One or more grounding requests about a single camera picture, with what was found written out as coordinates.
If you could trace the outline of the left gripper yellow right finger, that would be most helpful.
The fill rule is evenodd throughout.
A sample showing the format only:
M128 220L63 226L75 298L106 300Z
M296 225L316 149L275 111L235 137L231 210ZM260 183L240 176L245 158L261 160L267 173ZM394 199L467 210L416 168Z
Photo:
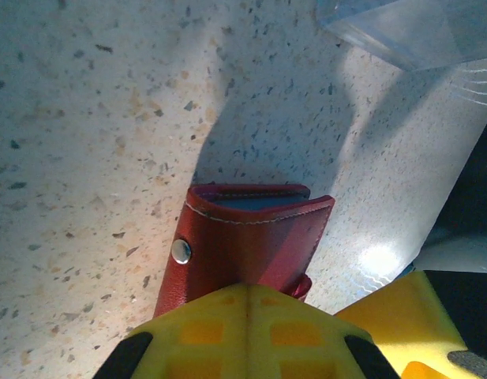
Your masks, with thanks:
M295 298L248 286L248 378L397 378L362 329Z

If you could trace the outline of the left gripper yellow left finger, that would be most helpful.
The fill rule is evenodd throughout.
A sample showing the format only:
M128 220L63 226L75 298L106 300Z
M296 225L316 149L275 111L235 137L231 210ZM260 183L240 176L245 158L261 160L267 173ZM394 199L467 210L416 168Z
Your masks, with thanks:
M135 328L95 378L247 377L248 287L233 285Z

